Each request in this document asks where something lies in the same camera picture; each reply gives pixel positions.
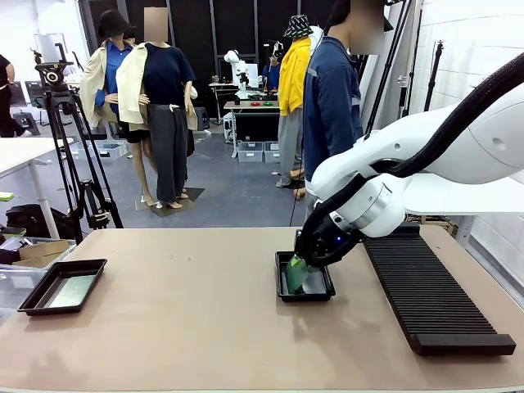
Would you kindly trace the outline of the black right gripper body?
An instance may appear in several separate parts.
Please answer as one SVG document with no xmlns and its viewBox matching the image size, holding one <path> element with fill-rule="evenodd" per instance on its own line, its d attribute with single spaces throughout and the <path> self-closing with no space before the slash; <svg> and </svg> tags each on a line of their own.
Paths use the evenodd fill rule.
<svg viewBox="0 0 524 393">
<path fill-rule="evenodd" d="M 295 253 L 304 257 L 305 246 L 310 244 L 312 254 L 317 257 L 324 257 L 333 254 L 335 251 L 345 249 L 343 255 L 348 253 L 355 244 L 360 241 L 360 231 L 349 227 L 347 231 L 340 229 L 334 223 L 321 224 L 309 238 L 303 239 L 304 229 L 296 230 L 295 235 Z"/>
</svg>

